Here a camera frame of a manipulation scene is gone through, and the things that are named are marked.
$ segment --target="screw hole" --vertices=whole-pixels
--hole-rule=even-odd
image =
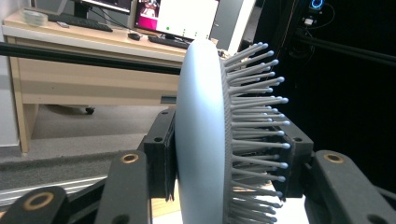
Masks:
[[[373,224],[388,224],[388,222],[384,218],[377,215],[368,215],[367,218]]]
[[[26,202],[23,204],[23,208],[26,211],[33,211],[46,206],[52,201],[52,199],[53,193],[41,192],[31,196],[28,200],[26,200]]]
[[[111,224],[127,224],[129,223],[129,217],[127,215],[120,215],[113,218]]]
[[[335,154],[326,154],[324,155],[324,159],[334,162],[334,163],[343,163],[344,159],[341,156]]]
[[[121,158],[121,161],[123,163],[132,163],[134,161],[137,161],[138,159],[139,159],[139,156],[136,154],[127,154]]]

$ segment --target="white wall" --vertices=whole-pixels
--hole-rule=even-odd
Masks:
[[[3,18],[19,8],[29,6],[29,0],[1,0],[1,22],[3,23]],[[1,29],[0,41],[4,42],[3,31]],[[19,141],[8,58],[0,56],[0,147],[16,146],[19,144]]]
[[[218,49],[225,49],[230,55],[238,51],[255,3],[256,0],[220,1],[210,34],[219,41]]]

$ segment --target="black cable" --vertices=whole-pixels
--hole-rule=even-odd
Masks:
[[[106,12],[105,12],[104,10],[102,10],[101,8],[99,8],[99,9],[100,9],[105,15],[107,15],[111,20],[113,20],[113,21],[110,21],[110,20],[107,20],[106,18],[104,18],[106,21],[113,22],[113,23],[117,24],[118,26],[121,26],[121,27],[126,28],[126,29],[128,29],[128,30],[131,30],[129,27],[125,26],[125,25],[122,24],[121,22],[119,22],[119,21],[115,20],[114,18],[112,18],[108,13],[106,13]]]
[[[320,26],[306,27],[306,29],[308,29],[308,30],[319,29],[319,28],[322,28],[322,27],[325,27],[325,26],[329,25],[330,23],[332,23],[332,21],[334,21],[334,18],[335,18],[334,7],[332,5],[330,5],[329,3],[325,3],[324,6],[330,7],[332,9],[332,18],[330,19],[330,21],[328,21],[328,22],[326,22],[326,23],[324,23],[324,24],[322,24]]]
[[[119,27],[126,28],[126,29],[128,29],[128,30],[131,30],[129,27],[126,27],[126,26],[124,26],[123,24],[121,24],[121,23],[119,23],[119,22],[117,22],[117,21],[108,20],[106,17],[100,15],[99,13],[93,11],[92,9],[90,9],[90,11],[93,12],[93,13],[95,13],[95,14],[98,15],[100,18],[104,19],[105,21],[112,22],[113,24],[115,24],[115,25],[117,25],[117,26],[119,26]]]
[[[293,5],[291,6],[291,12],[290,12],[288,24],[286,26],[285,35],[283,36],[282,43],[280,44],[280,48],[281,49],[284,47],[283,45],[285,44],[286,36],[288,35],[288,31],[289,31],[290,24],[291,24],[291,19],[292,19],[293,14],[294,14],[295,3],[296,3],[296,0],[293,0]],[[276,53],[276,58],[279,56],[279,53],[280,53],[280,50]]]
[[[326,45],[326,44],[314,43],[312,41],[306,41],[306,40],[300,40],[300,41],[302,43],[313,45],[313,46],[316,46],[316,47],[319,47],[319,48],[329,49],[329,50],[333,50],[333,51],[336,51],[336,52],[344,53],[346,55],[354,56],[354,57],[357,57],[357,58],[362,58],[362,59],[369,60],[369,61],[372,61],[372,62],[383,63],[383,64],[386,64],[386,65],[390,65],[390,66],[396,67],[396,62],[390,62],[390,61],[387,61],[387,60],[384,60],[384,59],[376,58],[376,57],[371,56],[371,55],[361,54],[361,53],[354,52],[354,51],[351,51],[351,50],[348,50],[348,49],[334,48],[334,47],[331,47],[331,46]]]
[[[307,37],[305,35],[297,35],[297,40],[299,41],[304,41],[307,44],[315,44],[315,45],[326,45],[329,46],[331,48],[335,48],[335,49],[344,49],[344,50],[349,50],[355,53],[359,53],[362,55],[367,55],[367,56],[371,56],[371,57],[376,57],[379,59],[384,59],[387,61],[393,61],[396,62],[396,57],[395,56],[391,56],[388,54],[383,54],[383,53],[378,53],[378,52],[374,52],[374,51],[370,51],[367,49],[358,49],[358,48],[353,48],[350,46],[345,46],[345,45],[341,45],[341,44],[336,44],[330,41],[326,41],[326,40],[320,40],[317,38],[312,38],[312,37]]]
[[[282,18],[282,0],[279,1],[279,17],[277,18],[277,20],[280,21],[281,18]]]
[[[158,37],[164,37],[166,35],[165,34],[160,34],[160,35],[157,35],[157,36]],[[189,40],[187,40],[185,38],[182,38],[182,37],[175,36],[174,39],[177,40],[178,42],[182,42],[182,43],[186,43],[186,44],[190,44],[191,43]]]
[[[382,195],[385,196],[389,199],[392,199],[393,201],[396,202],[396,193],[390,192],[386,189],[381,189],[380,187],[375,186],[376,190]]]
[[[313,36],[311,35],[311,33],[310,33],[308,30],[306,30],[306,33],[307,33],[311,38],[313,38]],[[311,49],[311,55],[310,55],[309,58],[306,60],[306,62],[301,66],[302,69],[305,68],[305,67],[309,64],[309,62],[311,61],[312,57],[313,57],[314,54],[315,54],[315,46],[309,46],[309,47],[310,47],[310,49]]]

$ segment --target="dark background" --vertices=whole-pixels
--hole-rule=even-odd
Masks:
[[[310,35],[396,56],[395,1],[325,2],[334,8],[335,17],[322,28],[308,30]],[[285,8],[286,1],[265,1],[255,42],[273,41]],[[315,26],[332,19],[329,6],[322,11]],[[295,38],[280,52],[275,71],[286,81],[274,94],[290,102],[278,108],[314,141],[315,150],[347,155],[374,185],[396,192],[396,67],[304,45]]]

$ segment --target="monitor screen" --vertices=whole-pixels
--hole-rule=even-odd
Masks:
[[[186,39],[210,37],[219,0],[136,0],[134,28]]]
[[[128,15],[131,13],[131,0],[81,0],[81,3]]]

